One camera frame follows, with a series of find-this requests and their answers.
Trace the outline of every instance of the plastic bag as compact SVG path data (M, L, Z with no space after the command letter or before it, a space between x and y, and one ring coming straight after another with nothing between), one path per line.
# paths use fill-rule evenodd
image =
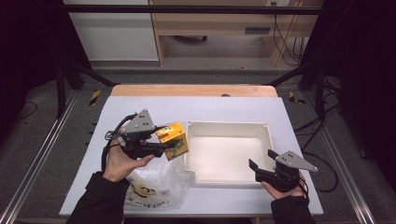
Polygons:
M126 177L131 183L125 203L152 209L174 208L181 204L191 182L191 173L183 170L182 157L172 161L162 156Z

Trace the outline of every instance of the yellow object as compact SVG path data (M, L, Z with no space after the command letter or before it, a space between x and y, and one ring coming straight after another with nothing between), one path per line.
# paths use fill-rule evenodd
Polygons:
M165 156L169 161L189 151L186 132L184 132L184 129L181 126L180 122L177 121L165 128L158 130L155 133L157 134L158 139L160 139L161 143L178 140L175 147L168 148L165 151Z

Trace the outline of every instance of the white plastic container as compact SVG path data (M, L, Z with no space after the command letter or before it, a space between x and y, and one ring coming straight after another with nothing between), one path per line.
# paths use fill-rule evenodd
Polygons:
M266 123L189 121L187 140L184 170L194 172L197 185L258 186L248 159L264 170L275 167Z

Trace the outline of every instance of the gray floor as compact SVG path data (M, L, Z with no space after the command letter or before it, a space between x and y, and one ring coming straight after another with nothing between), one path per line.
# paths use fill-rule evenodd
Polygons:
M98 72L122 83L262 84L282 76L292 68L292 66L285 65L282 65L283 68L271 66L268 63L267 55L261 51L262 42L256 38L209 37L208 41L210 42L207 43L213 44L217 48L215 51L211 51L213 46L209 47L194 41L196 40L173 39L171 44L174 46L170 46L168 49L167 63L163 68L144 65L140 67L139 71L131 71L125 67L117 70L102 67ZM220 44L222 41L234 43L235 48L223 47ZM246 43L256 47L242 48L242 45ZM191 46L195 47L195 45L199 45L201 51L191 49ZM211 61L218 63L220 69L215 68L213 62L213 67L212 65L205 66L208 56L212 57ZM59 217L58 213L64 201L64 195L72 184L101 108L111 91L110 88L94 83L89 78L84 77L84 79L87 84L83 91L79 92L68 121L19 212L19 221L28 222L32 221L28 218L33 218L33 222L36 223L58 223L60 219L62 223L63 217ZM304 96L296 89L297 81L298 78L295 78L277 88L278 95L284 100L293 128L300 127L314 118L308 105L299 105L289 101L289 91L293 91L297 99L304 99ZM96 105L90 106L88 103L92 93L97 89L102 92ZM36 103L37 111L26 119L17 120L9 132L9 138L0 146L0 179L3 180L0 191L0 209L2 211L22 182L24 174L28 171L55 121L57 108L55 90L55 83L50 82L29 92L27 101ZM327 107L337 104L336 98L333 96L328 98L328 102ZM21 112L21 117L28 115L34 109L33 104L26 104ZM325 127L331 133L334 143L346 161L347 168L352 173L376 223L396 223L396 195L378 170L375 162L361 158L359 147L343 116L337 112L333 113L327 118ZM303 133L312 133L314 130L315 126ZM306 135L297 136L300 146L305 143L308 137ZM331 162L325 148L319 134L306 150ZM326 189L334 181L332 173L320 161L308 156L306 158L319 167L320 172L317 175L312 175L316 188ZM341 183L335 191L321 193L319 199L325 214L315 217L318 223L360 223ZM264 218L262 223L272 223L272 220Z

